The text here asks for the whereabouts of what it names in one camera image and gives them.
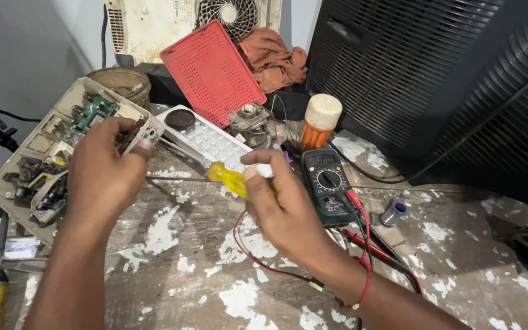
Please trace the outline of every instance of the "white led panel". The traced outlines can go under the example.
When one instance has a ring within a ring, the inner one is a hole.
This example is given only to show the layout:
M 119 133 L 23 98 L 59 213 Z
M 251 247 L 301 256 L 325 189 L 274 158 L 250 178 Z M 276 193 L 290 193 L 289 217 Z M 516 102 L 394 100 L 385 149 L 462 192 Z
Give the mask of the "white led panel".
M 167 114 L 176 109 L 190 110 L 185 106 L 176 106 L 161 113 L 156 118 L 161 123 L 164 123 Z M 207 119 L 194 112 L 193 114 L 195 115 L 194 127 L 177 131 L 164 124 L 164 135 L 189 152 L 199 153 L 210 161 L 221 161 L 230 170 L 243 171 L 246 166 L 239 159 L 246 153 L 251 152 L 252 148 L 210 123 Z M 258 164 L 256 169 L 262 176 L 272 177 L 270 165 Z

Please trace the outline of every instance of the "red plastic tray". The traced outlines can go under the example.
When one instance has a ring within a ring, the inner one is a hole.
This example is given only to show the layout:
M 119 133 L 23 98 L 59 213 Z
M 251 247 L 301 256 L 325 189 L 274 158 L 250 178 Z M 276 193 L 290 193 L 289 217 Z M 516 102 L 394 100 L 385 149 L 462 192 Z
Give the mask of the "red plastic tray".
M 193 109 L 219 128 L 227 115 L 266 96 L 221 23 L 214 19 L 160 52 Z

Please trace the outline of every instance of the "person's left hand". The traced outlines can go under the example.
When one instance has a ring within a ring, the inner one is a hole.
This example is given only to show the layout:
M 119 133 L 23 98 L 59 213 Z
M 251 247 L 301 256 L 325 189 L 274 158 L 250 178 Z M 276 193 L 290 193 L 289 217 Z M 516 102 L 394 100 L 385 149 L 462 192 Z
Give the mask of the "person's left hand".
M 70 221 L 83 219 L 113 228 L 140 192 L 151 141 L 143 139 L 123 156 L 115 148 L 116 136 L 135 123 L 133 119 L 109 117 L 93 125 L 77 143 L 68 174 Z

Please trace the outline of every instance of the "red thread bracelet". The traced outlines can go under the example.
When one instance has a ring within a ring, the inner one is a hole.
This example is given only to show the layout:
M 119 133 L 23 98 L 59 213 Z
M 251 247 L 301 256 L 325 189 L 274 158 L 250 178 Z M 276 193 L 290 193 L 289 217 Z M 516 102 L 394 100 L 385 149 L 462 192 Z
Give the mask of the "red thread bracelet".
M 360 264 L 362 264 L 366 268 L 366 287 L 364 288 L 364 291 L 362 292 L 362 296 L 360 297 L 360 300 L 354 305 L 352 305 L 352 310 L 357 310 L 360 307 L 360 304 L 364 301 L 366 296 L 368 295 L 368 289 L 370 289 L 370 274 L 372 273 L 372 268 L 370 266 L 370 263 L 366 261 L 366 259 L 363 259 L 361 257 L 353 257 L 356 259 Z

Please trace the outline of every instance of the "dark round lid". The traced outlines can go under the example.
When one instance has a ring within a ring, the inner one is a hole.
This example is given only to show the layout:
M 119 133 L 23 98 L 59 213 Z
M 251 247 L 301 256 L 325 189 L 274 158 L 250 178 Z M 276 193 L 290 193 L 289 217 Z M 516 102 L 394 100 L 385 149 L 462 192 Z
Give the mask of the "dark round lid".
M 195 115 L 187 109 L 176 109 L 166 115 L 164 123 L 175 130 L 186 130 L 195 124 Z

